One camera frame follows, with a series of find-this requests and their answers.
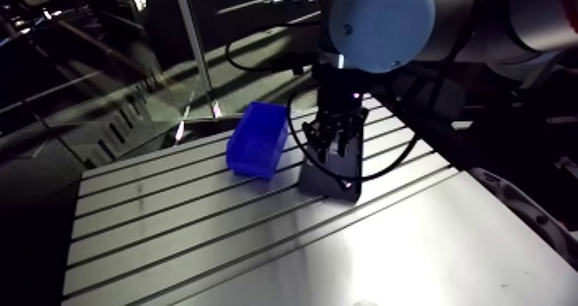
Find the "metal frame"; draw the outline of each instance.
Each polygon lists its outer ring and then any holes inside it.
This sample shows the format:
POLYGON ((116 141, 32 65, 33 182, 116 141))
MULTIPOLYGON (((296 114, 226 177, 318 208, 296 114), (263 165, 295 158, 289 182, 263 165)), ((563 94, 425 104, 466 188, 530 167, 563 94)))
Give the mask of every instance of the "metal frame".
POLYGON ((193 49, 194 60, 199 68, 199 77, 202 84, 201 87, 205 88, 205 96, 207 100, 207 105, 210 106, 211 115, 216 118, 216 114, 213 110, 215 104, 209 92, 212 90, 211 77, 209 76, 208 69, 206 68, 205 52, 203 51, 203 45, 200 42, 200 37, 198 33, 198 28, 196 21, 194 20, 193 11, 191 10, 190 0, 178 0, 179 9, 181 10, 182 20, 185 23, 185 29, 187 31, 188 41, 193 49))

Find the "blue box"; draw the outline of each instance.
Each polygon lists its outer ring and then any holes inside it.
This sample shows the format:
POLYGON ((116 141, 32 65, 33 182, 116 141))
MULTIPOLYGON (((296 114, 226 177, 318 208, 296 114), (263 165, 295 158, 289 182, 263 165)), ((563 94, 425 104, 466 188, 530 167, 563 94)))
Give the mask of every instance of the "blue box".
POLYGON ((287 140, 286 108, 252 102, 227 143, 227 166, 271 179, 287 140))

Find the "aluminum table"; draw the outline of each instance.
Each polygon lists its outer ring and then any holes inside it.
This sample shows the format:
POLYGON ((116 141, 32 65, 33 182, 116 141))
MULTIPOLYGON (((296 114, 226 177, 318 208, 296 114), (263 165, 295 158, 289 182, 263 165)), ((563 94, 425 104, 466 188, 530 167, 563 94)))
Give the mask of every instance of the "aluminum table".
MULTIPOLYGON (((413 132, 364 106, 372 174, 413 132)), ((231 134, 83 174, 63 305, 578 305, 575 271, 423 141, 346 205, 298 191, 290 138, 271 181, 233 174, 231 134)))

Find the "glass panel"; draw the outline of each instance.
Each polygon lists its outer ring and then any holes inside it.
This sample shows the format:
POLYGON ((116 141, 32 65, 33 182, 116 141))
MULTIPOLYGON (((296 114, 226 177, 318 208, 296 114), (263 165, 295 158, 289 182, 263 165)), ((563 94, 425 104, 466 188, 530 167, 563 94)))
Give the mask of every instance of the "glass panel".
POLYGON ((93 168, 160 149, 183 115, 212 117, 177 0, 0 3, 5 142, 58 136, 93 168))

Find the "black cable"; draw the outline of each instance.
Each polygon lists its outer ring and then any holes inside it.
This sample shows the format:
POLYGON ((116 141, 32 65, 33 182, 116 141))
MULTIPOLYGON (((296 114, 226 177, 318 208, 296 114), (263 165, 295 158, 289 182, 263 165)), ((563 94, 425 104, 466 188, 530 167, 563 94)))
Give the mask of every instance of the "black cable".
MULTIPOLYGON (((444 62, 440 68, 440 72, 438 73, 437 77, 435 78, 435 81, 433 83, 434 86, 432 87, 432 92, 429 95, 429 99, 428 99, 427 105, 426 105, 426 109, 429 112, 432 112, 434 110, 435 103, 438 100, 438 97, 440 96, 441 87, 444 84, 446 76, 448 75, 449 70, 452 67, 454 60, 458 56, 459 52, 465 47, 465 45, 467 45, 468 41, 470 40, 470 37, 472 36, 472 34, 474 33, 474 30, 476 29, 477 18, 479 17, 479 13, 480 13, 481 7, 482 7, 481 1, 482 0, 475 0, 474 1, 474 4, 472 6, 472 10, 470 12, 470 16, 468 17, 468 20, 465 23, 461 34, 456 39, 456 42, 453 44, 453 47, 450 50, 450 53, 444 59, 444 62)), ((303 91, 303 90, 294 91, 287 99, 286 117, 287 117, 287 124, 289 125, 289 130, 291 131, 291 135, 293 136, 293 139, 295 140, 295 143, 297 144, 297 146, 303 151, 303 154, 305 155, 305 157, 315 167, 317 167, 319 170, 321 170, 325 174, 328 174, 329 176, 331 176, 332 178, 334 178, 338 182, 339 181, 352 181, 352 182, 370 181, 370 180, 376 179, 378 177, 381 177, 381 176, 389 173, 391 170, 397 168, 397 166, 399 166, 403 162, 403 160, 405 160, 405 158, 409 155, 411 150, 414 149, 415 144, 417 144, 417 141, 420 139, 420 137, 418 137, 417 134, 414 134, 414 136, 411 138, 411 140, 409 140, 409 143, 405 147, 405 150, 403 150, 402 154, 399 155, 399 157, 394 162, 392 162, 389 166, 385 167, 381 171, 378 171, 377 173, 370 174, 368 176, 357 176, 357 177, 351 177, 351 176, 345 176, 342 174, 336 174, 333 171, 325 168, 325 166, 323 166, 320 162, 318 162, 317 159, 315 159, 307 151, 307 149, 303 146, 303 144, 301 144, 301 141, 299 141, 299 139, 297 137, 297 134, 295 132, 295 128, 293 127, 293 123, 291 120, 291 104, 292 104, 292 101, 297 96, 297 94, 300 93, 301 91, 303 91)))
POLYGON ((258 28, 249 30, 248 32, 241 34, 239 36, 237 36, 235 39, 231 40, 227 46, 224 47, 224 57, 227 59, 227 61, 233 65, 233 67, 239 69, 239 70, 245 70, 245 71, 253 71, 253 72, 261 72, 261 71, 277 71, 275 69, 275 67, 273 67, 272 65, 269 66, 265 66, 265 67, 247 67, 247 66, 243 66, 240 65, 238 63, 236 63, 235 61, 233 61, 233 59, 231 58, 231 45, 235 42, 238 41, 242 38, 247 38, 249 37, 251 34, 257 34, 260 33, 262 31, 266 31, 272 28, 301 28, 301 27, 311 27, 311 26, 317 26, 319 25, 320 22, 319 21, 307 21, 307 22, 295 22, 295 23, 275 23, 275 24, 270 24, 267 26, 260 26, 258 28))

